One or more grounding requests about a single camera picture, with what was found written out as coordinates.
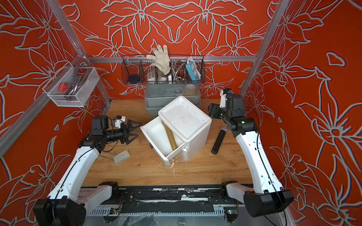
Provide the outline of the white drawer cabinet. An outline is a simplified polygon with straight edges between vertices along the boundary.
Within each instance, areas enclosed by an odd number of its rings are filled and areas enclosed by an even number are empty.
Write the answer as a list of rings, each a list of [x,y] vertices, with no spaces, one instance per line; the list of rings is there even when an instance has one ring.
[[[171,129],[178,148],[173,151],[162,121]],[[158,111],[158,117],[141,126],[141,131],[166,164],[180,156],[189,161],[206,145],[212,119],[186,97],[179,96]]]

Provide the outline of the black microphone silver head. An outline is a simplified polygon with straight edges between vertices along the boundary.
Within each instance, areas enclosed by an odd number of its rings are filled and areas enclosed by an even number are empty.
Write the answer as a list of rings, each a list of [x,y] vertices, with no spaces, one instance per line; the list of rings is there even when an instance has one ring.
[[[218,154],[218,152],[220,150],[220,147],[222,145],[223,139],[224,139],[227,131],[228,131],[228,129],[227,129],[226,126],[221,127],[221,130],[220,130],[220,132],[218,134],[218,137],[217,137],[217,139],[216,139],[216,141],[215,141],[215,143],[213,145],[213,148],[211,150],[211,154],[213,154],[213,155]]]

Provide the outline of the gold microphone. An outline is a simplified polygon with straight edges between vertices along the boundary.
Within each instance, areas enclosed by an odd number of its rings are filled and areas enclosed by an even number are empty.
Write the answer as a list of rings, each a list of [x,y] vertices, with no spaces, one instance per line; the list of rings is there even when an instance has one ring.
[[[178,148],[178,146],[177,146],[177,144],[175,142],[173,132],[171,131],[171,129],[163,121],[162,121],[162,125],[165,128],[165,131],[166,131],[169,143],[171,145],[171,148],[172,148],[173,151],[175,151]]]

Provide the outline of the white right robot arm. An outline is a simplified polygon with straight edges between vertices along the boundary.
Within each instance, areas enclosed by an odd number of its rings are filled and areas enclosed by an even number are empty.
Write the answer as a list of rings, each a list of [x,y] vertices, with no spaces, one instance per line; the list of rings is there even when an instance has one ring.
[[[227,182],[222,186],[225,194],[243,203],[252,217],[283,212],[294,201],[294,195],[275,175],[262,146],[259,126],[246,116],[241,95],[225,88],[220,96],[219,104],[208,106],[208,115],[226,123],[244,153],[253,180],[252,188]]]

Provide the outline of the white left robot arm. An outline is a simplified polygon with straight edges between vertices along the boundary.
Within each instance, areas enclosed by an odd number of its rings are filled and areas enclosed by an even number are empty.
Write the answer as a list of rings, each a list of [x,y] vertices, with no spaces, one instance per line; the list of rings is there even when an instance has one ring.
[[[82,226],[94,209],[107,200],[122,202],[118,183],[103,182],[95,189],[79,196],[82,184],[91,166],[104,148],[120,142],[129,145],[138,135],[133,131],[142,123],[128,120],[124,116],[112,119],[96,116],[91,129],[80,141],[76,154],[65,174],[55,188],[44,199],[33,206],[35,218],[40,226]]]

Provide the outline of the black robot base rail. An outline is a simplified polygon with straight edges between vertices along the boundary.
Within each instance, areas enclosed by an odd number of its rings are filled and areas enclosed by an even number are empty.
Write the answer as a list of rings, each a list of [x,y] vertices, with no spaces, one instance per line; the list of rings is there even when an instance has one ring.
[[[120,207],[126,214],[223,214],[217,208],[238,210],[244,204],[222,194],[220,185],[120,186],[115,198],[101,206]]]

